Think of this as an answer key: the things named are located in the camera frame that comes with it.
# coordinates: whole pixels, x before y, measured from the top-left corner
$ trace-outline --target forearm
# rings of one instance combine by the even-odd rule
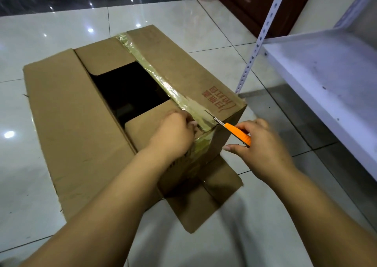
[[[298,170],[268,184],[288,210],[315,266],[374,266],[375,239]]]
[[[169,160],[142,150],[23,266],[122,266],[151,192]]]

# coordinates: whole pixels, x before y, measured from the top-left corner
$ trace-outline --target orange knife handle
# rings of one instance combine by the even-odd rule
[[[246,135],[244,132],[242,132],[239,128],[234,127],[233,125],[229,123],[225,123],[225,128],[227,128],[234,136],[236,136],[238,139],[243,141],[246,145],[250,147],[252,144],[252,137],[249,135]]]

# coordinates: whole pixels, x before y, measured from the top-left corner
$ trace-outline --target person's left hand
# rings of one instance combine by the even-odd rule
[[[194,141],[194,128],[197,124],[188,112],[171,111],[161,121],[149,141],[149,146],[166,156],[168,161],[173,162],[190,148]]]

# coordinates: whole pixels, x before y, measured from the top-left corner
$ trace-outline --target tiled floor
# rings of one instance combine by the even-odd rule
[[[16,266],[65,223],[28,107],[22,66],[149,24],[235,90],[255,37],[217,0],[135,2],[0,18],[2,265]],[[373,232],[375,182],[263,56],[242,93],[248,108],[241,120],[267,119],[301,171]],[[228,141],[236,142],[234,137]],[[221,155],[244,187],[194,234],[184,231],[165,200],[157,203],[142,219],[129,266],[312,266],[276,195],[237,156]],[[365,181],[370,183],[366,189]]]

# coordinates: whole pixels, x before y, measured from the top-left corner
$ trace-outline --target hand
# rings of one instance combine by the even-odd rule
[[[241,145],[227,145],[223,149],[239,155],[257,178],[268,184],[280,174],[296,170],[282,140],[267,121],[245,121],[238,123],[236,127],[250,133],[251,146],[246,148]]]
[[[149,146],[166,156],[171,163],[189,150],[194,142],[194,128],[197,124],[188,112],[171,111],[161,121]]]

